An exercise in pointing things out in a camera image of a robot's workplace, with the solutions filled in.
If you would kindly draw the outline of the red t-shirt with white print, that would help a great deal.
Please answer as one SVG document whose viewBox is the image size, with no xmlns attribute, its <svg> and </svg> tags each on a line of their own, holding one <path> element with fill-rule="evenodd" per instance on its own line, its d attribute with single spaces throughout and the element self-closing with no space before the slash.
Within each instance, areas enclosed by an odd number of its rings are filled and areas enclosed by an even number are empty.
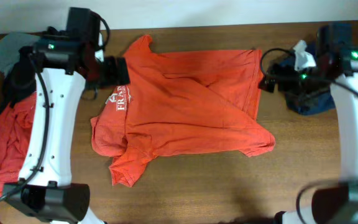
<svg viewBox="0 0 358 224">
<path fill-rule="evenodd" d="M 158 157 L 275 147 L 257 122 L 260 50 L 160 53 L 143 35 L 126 50 L 130 82 L 91 119 L 93 150 L 112 159 L 111 182 L 132 187 Z"/>
</svg>

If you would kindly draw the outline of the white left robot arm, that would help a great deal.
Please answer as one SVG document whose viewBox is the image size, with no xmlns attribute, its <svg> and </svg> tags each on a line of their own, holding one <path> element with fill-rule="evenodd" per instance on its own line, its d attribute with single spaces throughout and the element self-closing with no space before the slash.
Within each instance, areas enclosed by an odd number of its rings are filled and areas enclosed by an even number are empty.
<svg viewBox="0 0 358 224">
<path fill-rule="evenodd" d="M 70 153 L 76 111 L 83 92 L 129 83 L 124 58 L 104 57 L 100 32 L 43 35 L 29 62 L 37 96 L 29 148 L 18 180 L 2 199 L 44 223 L 99 223 L 90 207 L 90 187 L 71 180 Z"/>
</svg>

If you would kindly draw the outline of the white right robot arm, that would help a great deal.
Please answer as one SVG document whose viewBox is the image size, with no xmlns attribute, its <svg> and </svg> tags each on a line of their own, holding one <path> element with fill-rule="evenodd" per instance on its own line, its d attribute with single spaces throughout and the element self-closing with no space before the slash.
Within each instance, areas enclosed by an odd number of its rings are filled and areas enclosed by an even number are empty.
<svg viewBox="0 0 358 224">
<path fill-rule="evenodd" d="M 289 109 L 316 114 L 334 107 L 339 125 L 341 176 L 304 186 L 295 210 L 270 223 L 358 223 L 358 47 L 350 24 L 321 27 L 313 47 L 301 40 L 286 59 L 263 69 L 259 87 L 281 91 Z"/>
</svg>

